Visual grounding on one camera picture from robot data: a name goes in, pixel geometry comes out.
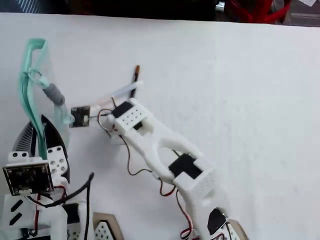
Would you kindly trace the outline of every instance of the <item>gray connector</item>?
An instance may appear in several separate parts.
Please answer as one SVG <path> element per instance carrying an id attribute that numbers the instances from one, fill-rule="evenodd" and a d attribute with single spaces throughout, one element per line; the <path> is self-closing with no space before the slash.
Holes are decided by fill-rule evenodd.
<path id="1" fill-rule="evenodd" d="M 43 92 L 55 105 L 61 106 L 65 103 L 65 96 L 63 96 L 57 86 L 53 83 L 50 83 L 47 88 L 44 88 Z"/>

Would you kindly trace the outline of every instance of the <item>black wire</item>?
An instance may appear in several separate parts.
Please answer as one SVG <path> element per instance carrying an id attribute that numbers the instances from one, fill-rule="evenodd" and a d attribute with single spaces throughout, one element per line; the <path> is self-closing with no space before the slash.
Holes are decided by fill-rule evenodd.
<path id="1" fill-rule="evenodd" d="M 68 201 L 68 200 L 74 198 L 75 196 L 79 195 L 80 193 L 82 193 L 83 190 L 87 189 L 90 186 L 91 181 L 94 178 L 94 176 L 95 176 L 95 174 L 93 172 L 90 173 L 88 180 L 85 182 L 85 184 L 82 187 L 80 187 L 78 190 L 76 190 L 72 194 L 70 194 L 62 199 L 59 199 L 57 201 L 54 201 L 53 203 L 50 203 L 50 204 L 42 204 L 41 202 L 34 200 L 31 196 L 27 196 L 27 198 L 30 201 L 32 201 L 33 203 L 38 204 L 38 205 L 45 207 L 45 208 L 55 207 L 60 204 L 66 203 L 66 201 Z"/>
<path id="2" fill-rule="evenodd" d="M 100 117 L 101 117 L 101 116 L 107 116 L 108 114 L 109 114 L 109 113 L 101 114 Z M 89 119 L 95 119 L 95 118 L 97 118 L 97 117 L 98 117 L 98 115 L 90 116 Z"/>
<path id="3" fill-rule="evenodd" d="M 227 221 L 227 222 L 225 223 L 225 226 L 226 226 L 226 229 L 228 230 L 229 237 L 230 237 L 230 240 L 231 240 L 231 239 L 232 239 L 232 238 L 231 238 L 231 232 L 230 232 L 230 229 L 229 229 L 228 224 L 230 224 L 230 222 Z"/>
<path id="4" fill-rule="evenodd" d="M 112 102 L 113 102 L 113 106 L 114 106 L 114 108 L 116 108 L 116 107 L 117 107 L 117 104 L 116 104 L 116 101 L 115 101 L 115 99 L 114 99 L 114 97 L 113 97 L 113 96 L 111 97 L 111 100 L 112 100 Z"/>
<path id="5" fill-rule="evenodd" d="M 86 220 L 85 220 L 85 232 L 84 232 L 84 240 L 88 238 L 88 231 L 89 231 L 89 220 L 90 220 L 90 186 L 86 188 Z"/>
<path id="6" fill-rule="evenodd" d="M 146 168 L 142 168 L 142 169 L 140 169 L 139 171 L 137 171 L 136 173 L 132 173 L 132 172 L 130 171 L 130 158 L 131 158 L 130 148 L 129 148 L 129 145 L 128 145 L 127 141 L 124 139 L 123 136 L 119 135 L 119 138 L 122 139 L 122 141 L 123 141 L 123 143 L 124 143 L 124 145 L 126 146 L 126 149 L 127 149 L 127 151 L 128 151 L 128 162 L 127 162 L 127 164 L 126 164 L 126 169 L 127 169 L 128 173 L 129 173 L 131 176 L 138 175 L 139 173 L 141 173 L 141 172 L 143 172 L 143 171 L 147 171 L 147 172 L 149 172 L 149 173 L 152 173 L 151 170 L 146 169 Z"/>
<path id="7" fill-rule="evenodd" d="M 51 196 L 50 196 L 50 194 L 49 193 L 39 193 L 39 195 L 40 196 L 44 196 L 44 197 L 46 197 L 47 199 L 53 199 Z"/>
<path id="8" fill-rule="evenodd" d="M 178 157 L 180 157 L 180 154 L 179 154 L 176 150 L 173 150 L 173 149 L 171 149 L 171 150 L 172 150 L 172 152 L 175 153 L 175 155 L 177 155 Z"/>

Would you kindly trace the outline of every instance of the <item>black cable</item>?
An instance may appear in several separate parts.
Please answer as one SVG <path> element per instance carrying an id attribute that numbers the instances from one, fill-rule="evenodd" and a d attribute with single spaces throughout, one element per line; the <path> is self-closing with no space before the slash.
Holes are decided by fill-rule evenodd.
<path id="1" fill-rule="evenodd" d="M 230 229 L 229 229 L 228 224 L 230 224 L 230 222 L 227 221 L 227 222 L 225 223 L 225 226 L 226 226 L 226 229 L 228 230 L 229 237 L 230 237 L 230 240 L 231 240 L 231 239 L 232 239 L 232 238 L 231 238 L 231 232 L 230 232 Z"/>
<path id="2" fill-rule="evenodd" d="M 115 99 L 114 99 L 113 96 L 111 97 L 111 100 L 112 100 L 112 103 L 113 103 L 114 108 L 116 108 L 116 107 L 117 107 L 117 104 L 116 104 L 116 101 L 115 101 Z"/>
<path id="3" fill-rule="evenodd" d="M 79 195 L 80 193 L 82 193 L 83 190 L 87 189 L 90 186 L 91 181 L 94 178 L 94 176 L 95 176 L 95 174 L 93 172 L 90 173 L 88 180 L 85 182 L 85 184 L 82 187 L 80 187 L 78 190 L 76 190 L 72 194 L 70 194 L 70 195 L 68 195 L 68 196 L 66 196 L 66 197 L 64 197 L 62 199 L 59 199 L 57 201 L 54 201 L 53 203 L 50 203 L 50 204 L 42 204 L 41 202 L 34 200 L 30 196 L 27 196 L 27 198 L 30 201 L 32 201 L 33 203 L 38 204 L 38 205 L 40 205 L 42 207 L 45 207 L 45 208 L 55 207 L 55 206 L 58 206 L 60 204 L 66 203 L 68 200 L 70 200 L 70 199 L 74 198 L 75 196 Z"/>
<path id="4" fill-rule="evenodd" d="M 128 145 L 127 141 L 124 139 L 123 136 L 119 135 L 119 138 L 122 139 L 122 141 L 123 141 L 123 143 L 124 143 L 124 145 L 125 145 L 125 147 L 126 147 L 126 149 L 127 149 L 127 151 L 128 151 L 128 162 L 127 162 L 127 164 L 126 164 L 126 169 L 127 169 L 128 173 L 129 173 L 131 176 L 138 175 L 139 173 L 141 173 L 141 172 L 143 172 L 143 171 L 147 171 L 147 172 L 149 172 L 149 173 L 152 173 L 151 170 L 146 169 L 146 168 L 142 168 L 142 169 L 140 169 L 139 171 L 137 171 L 136 173 L 132 173 L 132 172 L 130 171 L 130 158 L 131 158 L 130 148 L 129 148 L 129 145 Z"/>
<path id="5" fill-rule="evenodd" d="M 179 154 L 176 150 L 173 150 L 173 149 L 171 149 L 171 150 L 172 150 L 172 152 L 175 153 L 175 155 L 177 155 L 178 157 L 180 157 L 180 154 Z"/>
<path id="6" fill-rule="evenodd" d="M 90 221 L 90 186 L 86 188 L 86 220 L 85 220 L 85 232 L 84 232 L 84 240 L 88 238 L 88 231 L 89 231 L 89 221 Z"/>

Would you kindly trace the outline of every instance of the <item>perforated plate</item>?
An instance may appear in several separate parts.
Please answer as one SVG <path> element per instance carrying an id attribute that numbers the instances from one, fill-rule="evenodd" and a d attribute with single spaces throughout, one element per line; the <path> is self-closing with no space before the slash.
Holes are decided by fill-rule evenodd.
<path id="1" fill-rule="evenodd" d="M 108 224 L 101 221 L 94 231 L 94 240 L 114 240 Z"/>
<path id="2" fill-rule="evenodd" d="M 61 146 L 51 147 L 47 150 L 50 172 L 61 176 L 67 172 L 68 164 Z"/>
<path id="3" fill-rule="evenodd" d="M 79 223 L 73 223 L 68 224 L 68 240 L 78 240 L 80 235 L 80 224 Z"/>
<path id="4" fill-rule="evenodd" d="M 140 109 L 138 106 L 133 106 L 115 120 L 116 128 L 122 128 L 123 131 L 120 132 L 125 132 L 141 122 L 146 116 L 147 114 L 143 109 Z"/>

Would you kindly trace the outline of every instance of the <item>wire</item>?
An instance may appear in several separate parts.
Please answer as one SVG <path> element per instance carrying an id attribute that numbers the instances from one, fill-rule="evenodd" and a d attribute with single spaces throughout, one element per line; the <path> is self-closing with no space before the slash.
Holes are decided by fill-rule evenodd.
<path id="1" fill-rule="evenodd" d="M 108 116 L 108 114 L 109 114 L 109 113 L 101 114 L 100 117 L 102 117 L 102 116 Z M 94 115 L 94 116 L 90 116 L 89 119 L 95 119 L 95 118 L 97 118 L 97 117 L 98 117 L 98 115 Z"/>
<path id="2" fill-rule="evenodd" d="M 227 221 L 227 222 L 225 223 L 225 226 L 226 226 L 226 229 L 228 230 L 228 234 L 229 234 L 229 237 L 230 237 L 230 240 L 231 240 L 231 239 L 232 239 L 232 238 L 231 238 L 231 232 L 230 232 L 230 229 L 229 229 L 228 224 L 230 224 L 230 222 Z"/>
<path id="3" fill-rule="evenodd" d="M 142 168 L 142 169 L 140 169 L 139 171 L 137 171 L 136 173 L 132 173 L 132 172 L 130 171 L 130 158 L 131 158 L 130 148 L 129 148 L 129 145 L 128 145 L 128 143 L 126 142 L 126 140 L 125 140 L 121 135 L 119 135 L 119 138 L 122 139 L 122 141 L 123 141 L 123 143 L 124 143 L 124 145 L 126 146 L 126 149 L 127 149 L 127 151 L 128 151 L 128 162 L 127 162 L 127 165 L 126 165 L 126 169 L 128 170 L 128 173 L 129 173 L 131 176 L 138 175 L 139 173 L 141 173 L 141 172 L 143 172 L 143 171 L 148 171 L 149 173 L 152 173 L 151 170 L 146 169 L 146 168 Z"/>
<path id="4" fill-rule="evenodd" d="M 41 198 L 40 194 L 36 195 L 36 200 L 39 201 Z M 38 206 L 35 206 L 35 214 L 34 214 L 34 221 L 33 221 L 33 227 L 34 227 L 34 232 L 32 232 L 30 229 L 28 230 L 29 234 L 32 237 L 36 237 L 38 235 L 38 221 L 39 221 L 39 210 Z"/>
<path id="5" fill-rule="evenodd" d="M 173 149 L 171 149 L 171 150 L 172 150 L 172 152 L 175 153 L 175 155 L 177 155 L 178 157 L 180 157 L 180 154 L 179 154 L 176 150 L 173 150 Z"/>
<path id="6" fill-rule="evenodd" d="M 105 131 L 106 131 L 106 133 L 109 133 L 109 132 L 114 132 L 115 130 L 114 129 L 108 129 L 108 128 L 106 128 L 106 127 L 104 127 L 103 125 L 102 125 L 102 123 L 101 123 L 101 121 L 100 121 L 100 117 L 101 117 L 101 113 L 103 112 L 103 111 L 110 111 L 110 112 L 108 112 L 107 114 L 106 114 L 106 116 L 108 116 L 109 114 L 111 114 L 111 112 L 112 112 L 112 110 L 111 109 L 109 109 L 109 108 L 103 108 L 103 109 L 101 109 L 100 111 L 99 111 L 99 113 L 98 113 L 98 116 L 97 116 L 97 121 L 98 121 L 98 124 L 99 124 L 99 126 L 102 128 L 102 129 L 104 129 Z"/>
<path id="7" fill-rule="evenodd" d="M 84 240 L 88 238 L 88 231 L 89 231 L 89 221 L 90 221 L 90 187 L 91 185 L 86 188 L 86 220 L 85 220 L 85 231 L 84 231 Z"/>
<path id="8" fill-rule="evenodd" d="M 217 235 L 215 238 L 213 238 L 212 240 L 219 240 L 219 238 L 222 237 L 222 240 L 225 240 L 225 235 L 223 233 L 220 233 L 219 235 Z"/>
<path id="9" fill-rule="evenodd" d="M 115 101 L 115 99 L 114 99 L 114 97 L 113 97 L 113 96 L 111 97 L 111 100 L 112 100 L 112 102 L 113 102 L 113 106 L 114 106 L 114 108 L 116 108 L 116 107 L 117 107 L 117 104 L 116 104 L 116 101 Z"/>
<path id="10" fill-rule="evenodd" d="M 66 190 L 65 186 L 59 185 L 59 186 L 55 186 L 54 188 L 55 188 L 55 189 L 62 189 L 62 190 L 63 190 L 63 194 L 62 194 L 61 199 L 65 198 L 65 197 L 67 196 L 67 190 Z"/>
<path id="11" fill-rule="evenodd" d="M 164 182 L 159 178 L 160 180 L 160 195 L 163 196 L 163 197 L 168 197 L 170 196 L 171 194 L 174 193 L 174 191 L 176 190 L 176 186 L 173 186 L 172 190 L 168 193 L 162 193 L 162 187 L 164 185 Z"/>
<path id="12" fill-rule="evenodd" d="M 80 193 L 82 193 L 85 189 L 87 189 L 90 184 L 91 184 L 91 181 L 92 179 L 94 178 L 95 174 L 92 172 L 90 175 L 89 175 L 89 178 L 88 180 L 85 182 L 85 184 L 83 186 L 81 186 L 78 190 L 74 191 L 72 194 L 60 199 L 60 200 L 57 200 L 57 201 L 54 201 L 53 203 L 50 203 L 50 204 L 42 204 L 41 202 L 39 201 L 36 201 L 34 200 L 31 196 L 27 196 L 27 198 L 32 201 L 33 203 L 35 204 L 38 204 L 42 207 L 45 207 L 45 208 L 50 208 L 50 207 L 55 207 L 55 206 L 58 206 L 60 204 L 64 204 L 66 203 L 68 200 L 74 198 L 75 196 L 79 195 Z"/>
<path id="13" fill-rule="evenodd" d="M 175 192 L 176 201 L 177 201 L 177 203 L 178 203 L 178 206 L 179 206 L 181 212 L 183 213 L 183 215 L 185 216 L 186 220 L 188 221 L 188 225 L 189 225 L 188 228 L 184 229 L 184 230 L 180 233 L 180 238 L 181 238 L 182 240 L 186 240 L 186 239 L 188 239 L 188 238 L 190 237 L 191 233 L 193 232 L 194 226 L 193 226 L 193 224 L 192 224 L 192 221 L 191 221 L 190 216 L 185 212 L 185 210 L 182 208 L 182 206 L 181 206 L 181 204 L 180 204 L 180 202 L 179 202 L 178 192 L 179 192 L 179 190 L 176 190 L 176 192 Z"/>

